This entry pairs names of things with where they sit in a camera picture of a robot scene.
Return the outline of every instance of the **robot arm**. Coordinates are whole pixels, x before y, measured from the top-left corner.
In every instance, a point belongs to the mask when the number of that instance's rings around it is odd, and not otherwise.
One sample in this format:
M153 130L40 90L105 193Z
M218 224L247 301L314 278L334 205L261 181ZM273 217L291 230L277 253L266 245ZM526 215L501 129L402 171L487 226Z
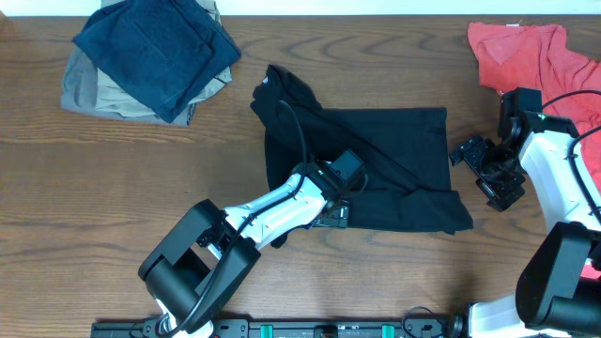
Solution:
M184 321L175 337L209 336L211 319L234 295L261 248L294 228L322 225L322 217L346 220L344 198L366 179L362 161L347 150L334 162L311 162L305 170L305 177L294 173L280 188L244 205L218 209L205 200L184 215L138 270L165 313L157 336ZM219 259L215 269L194 252L196 244Z
M540 92L518 88L507 93L501 104L501 144L475 137L450 155L454 164L465 160L476 172L488 204L498 211L524 193L519 187L523 169L536 190L548 232L514 295L470 307L467 320L472 338L601 333L601 284L580 278L585 265L601 269L596 209L601 198L582 160L580 144L573 146L578 132L572 122L537 113L541 111Z

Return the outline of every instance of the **stack of folded clothes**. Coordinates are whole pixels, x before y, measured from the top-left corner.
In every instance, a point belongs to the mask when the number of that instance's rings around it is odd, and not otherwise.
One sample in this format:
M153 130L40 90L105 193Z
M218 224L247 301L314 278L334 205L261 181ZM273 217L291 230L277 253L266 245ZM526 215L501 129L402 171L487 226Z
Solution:
M102 0L73 42L61 106L155 124L188 126L240 58L213 0Z

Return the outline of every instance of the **white wall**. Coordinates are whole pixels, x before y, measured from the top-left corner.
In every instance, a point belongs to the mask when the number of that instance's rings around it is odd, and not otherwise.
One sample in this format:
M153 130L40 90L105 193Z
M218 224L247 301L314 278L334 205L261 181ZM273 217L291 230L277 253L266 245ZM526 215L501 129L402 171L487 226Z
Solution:
M601 0L217 0L223 15L601 14ZM90 15L100 0L0 0L8 16Z

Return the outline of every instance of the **wooden table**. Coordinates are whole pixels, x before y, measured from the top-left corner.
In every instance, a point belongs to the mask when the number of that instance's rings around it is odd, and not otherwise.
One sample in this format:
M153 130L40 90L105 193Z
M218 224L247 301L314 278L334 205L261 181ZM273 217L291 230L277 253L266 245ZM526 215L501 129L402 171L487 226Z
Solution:
M478 85L469 22L560 23L569 47L601 56L599 17L226 17L243 51L234 82L192 126L102 120L59 108L85 18L0 23L0 336L84 337L103 318L157 307L138 266L186 210L267 191L264 128L249 108L268 63L326 107L446 106L448 147L496 136L499 97ZM400 317L513 292L545 236L532 185L509 210L485 206L467 166L451 170L473 231L292 233L266 248L225 310L254 318Z

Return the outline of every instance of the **black t-shirt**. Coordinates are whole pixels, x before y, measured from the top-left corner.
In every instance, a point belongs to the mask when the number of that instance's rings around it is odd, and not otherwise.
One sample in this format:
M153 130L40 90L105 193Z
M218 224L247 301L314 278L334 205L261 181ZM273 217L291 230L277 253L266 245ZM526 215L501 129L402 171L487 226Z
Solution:
M266 128L270 189L285 183L301 160L296 113L311 157L333 161L351 149L369 180L350 198L348 226L403 232L471 229L473 220L451 191L446 109L324 109L311 88L284 68L270 65L253 93L251 108Z

